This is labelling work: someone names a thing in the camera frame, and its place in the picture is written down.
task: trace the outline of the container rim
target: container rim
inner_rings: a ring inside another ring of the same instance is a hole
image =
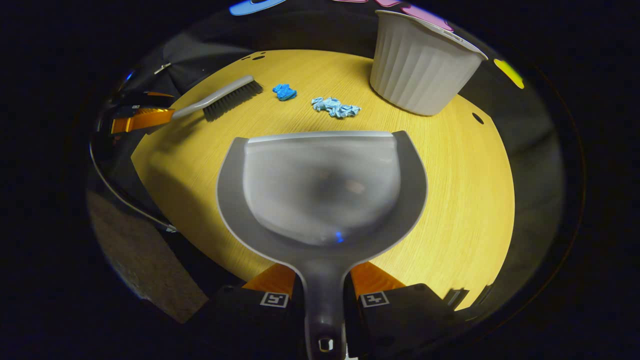
[[[418,18],[409,16],[409,15],[405,15],[403,13],[390,12],[388,10],[376,10],[376,14],[378,14],[379,17],[381,17],[383,15],[391,15],[391,16],[396,16],[396,17],[402,17],[404,19],[408,19],[408,20],[411,20],[413,22],[416,22],[417,24],[420,24],[420,25],[424,26],[425,28],[433,31],[434,33],[442,35],[443,37],[453,41],[455,44],[461,45],[464,48],[466,48],[468,50],[471,50],[474,53],[477,53],[478,55],[482,56],[484,60],[489,60],[487,55],[485,55],[476,46],[474,46],[470,42],[466,41],[465,39],[459,37],[458,35],[455,35],[453,32],[441,28],[440,26],[434,25],[434,24],[432,24],[430,22],[426,22],[424,20],[420,20]]]

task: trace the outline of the metal clip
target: metal clip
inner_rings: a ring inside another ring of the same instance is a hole
[[[154,72],[154,75],[158,75],[158,72],[161,72],[162,70],[164,70],[164,69],[168,68],[169,66],[171,66],[171,63],[166,63],[166,64],[164,64],[164,65],[160,66],[160,69],[157,69],[157,70]]]

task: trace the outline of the pink object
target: pink object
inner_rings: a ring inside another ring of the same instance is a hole
[[[380,6],[384,6],[385,8],[390,8],[391,6],[394,6],[395,4],[402,3],[402,1],[396,1],[396,0],[376,0],[376,2]]]
[[[402,11],[404,11],[407,15],[411,15],[420,20],[424,20],[445,30],[453,31],[453,28],[450,27],[444,19],[439,18],[436,15],[433,15],[432,13],[423,10],[415,5],[410,5],[408,8],[402,8]]]

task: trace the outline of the dustpan handle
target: dustpan handle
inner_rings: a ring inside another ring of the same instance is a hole
[[[346,338],[342,289],[346,271],[306,269],[305,339],[309,360],[344,360]]]

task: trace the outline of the blue object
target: blue object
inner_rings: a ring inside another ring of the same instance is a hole
[[[343,117],[354,117],[358,115],[358,112],[362,110],[361,107],[355,105],[343,105],[334,97],[327,97],[323,100],[322,97],[316,97],[311,100],[311,105],[314,110],[329,111],[329,116],[341,119]]]
[[[276,6],[285,0],[266,0],[261,3],[253,3],[251,0],[245,0],[241,3],[229,6],[229,12],[234,16],[249,15],[250,13],[259,12],[266,8]]]
[[[278,100],[285,101],[293,99],[298,94],[297,91],[289,87],[289,84],[277,84],[273,88],[273,92],[278,96]]]

